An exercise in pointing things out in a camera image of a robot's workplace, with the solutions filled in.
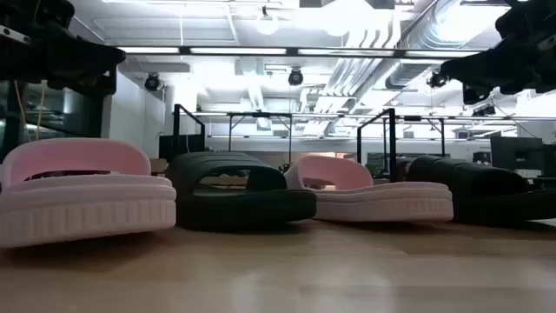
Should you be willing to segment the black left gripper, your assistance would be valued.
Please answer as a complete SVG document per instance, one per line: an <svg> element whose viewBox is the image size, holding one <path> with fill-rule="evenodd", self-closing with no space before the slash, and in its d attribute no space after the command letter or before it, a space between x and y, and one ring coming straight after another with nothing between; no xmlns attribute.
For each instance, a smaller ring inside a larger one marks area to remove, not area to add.
<svg viewBox="0 0 556 313"><path fill-rule="evenodd" d="M68 0L1 0L1 78L47 80L51 89L92 97L114 95L116 66L126 54L70 34L74 15Z"/></svg>

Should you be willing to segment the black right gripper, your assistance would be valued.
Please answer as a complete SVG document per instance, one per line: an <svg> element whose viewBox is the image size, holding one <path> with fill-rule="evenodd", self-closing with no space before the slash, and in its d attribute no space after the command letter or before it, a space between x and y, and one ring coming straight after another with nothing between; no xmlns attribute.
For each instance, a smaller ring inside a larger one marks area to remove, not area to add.
<svg viewBox="0 0 556 313"><path fill-rule="evenodd" d="M465 105L482 102L494 89L504 95L555 89L555 0L505 0L510 9L495 22L502 42L444 62L438 85L462 83Z"/></svg>

